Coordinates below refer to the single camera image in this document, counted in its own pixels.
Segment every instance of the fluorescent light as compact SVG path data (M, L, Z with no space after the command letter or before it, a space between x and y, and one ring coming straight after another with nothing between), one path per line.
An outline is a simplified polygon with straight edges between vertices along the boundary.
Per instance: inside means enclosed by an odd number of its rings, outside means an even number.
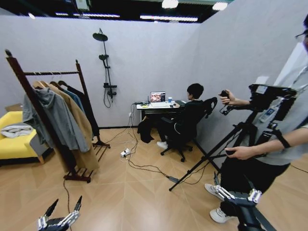
M28 13L29 17L32 18L32 19L35 19L35 16L31 13Z
M83 16L88 17L105 17L105 18L119 18L117 14L101 14L101 13L84 13Z
M179 4L178 0L163 0L162 7L165 9L176 8Z
M152 19L152 20L167 20L167 21L185 21L185 22L197 22L197 17L171 17L171 16L151 16L151 15L140 15L141 19Z
M56 15L57 16L68 16L68 13L58 13L58 12L56 12Z
M216 2L213 6L214 11L223 11L226 9L228 4L226 2Z

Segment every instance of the desk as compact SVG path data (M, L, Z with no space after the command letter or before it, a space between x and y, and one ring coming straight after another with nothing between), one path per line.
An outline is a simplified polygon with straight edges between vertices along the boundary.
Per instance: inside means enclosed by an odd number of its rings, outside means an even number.
M142 107L140 104L137 105L137 110L140 111L140 120L142 121L146 115L160 115L167 118L176 117L179 113L184 110L184 107L180 107L176 103L173 107L152 107L151 104L148 107Z

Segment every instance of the gray t-shirt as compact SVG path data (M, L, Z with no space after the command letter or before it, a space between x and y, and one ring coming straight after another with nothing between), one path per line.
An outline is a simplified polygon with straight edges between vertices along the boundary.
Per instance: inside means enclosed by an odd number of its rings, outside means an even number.
M303 68L304 67L301 67L299 69L290 72L283 79L283 81L279 83L279 86L290 87L290 85L293 84L294 80L299 75L301 70L303 70ZM306 68L306 70L300 75L300 77L291 87L297 90L305 84L308 84L308 68ZM297 129L298 126L307 118L308 116L307 100L308 100L308 87L305 88L305 90L298 95L297 99L295 100L295 103L291 107L285 119L283 121L277 121L278 122L277 129L279 129L282 132L282 134ZM265 123L262 123L259 120L259 117L262 115L263 113L260 113L260 115L254 120L254 125L258 128L257 139L264 130L267 130L266 127L271 121L271 119L274 117L275 113L273 113L272 117L268 119ZM302 127L308 128L308 124L305 124ZM277 137L273 135L271 140L274 140L276 138ZM243 141L243 145L248 146L248 139L245 139L245 141ZM257 158L257 160L266 164L281 166L289 164L293 160L299 159L303 154L307 152L308 152L308 143L305 143L296 147L284 149L282 151L269 153L265 157Z

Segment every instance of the power strip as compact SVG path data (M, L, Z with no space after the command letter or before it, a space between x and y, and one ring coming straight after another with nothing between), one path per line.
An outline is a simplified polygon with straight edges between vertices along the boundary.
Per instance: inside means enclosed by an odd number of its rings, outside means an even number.
M121 152L121 157L126 157L127 155L129 155L131 152L130 152L130 149L125 149L123 152Z

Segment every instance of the wrist strap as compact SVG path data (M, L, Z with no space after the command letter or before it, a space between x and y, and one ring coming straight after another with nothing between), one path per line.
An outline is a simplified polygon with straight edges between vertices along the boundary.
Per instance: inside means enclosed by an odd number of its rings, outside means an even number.
M288 141L282 136L282 133L281 133L280 130L273 130L272 133L283 144L284 148L290 148L291 147L291 145L288 143Z

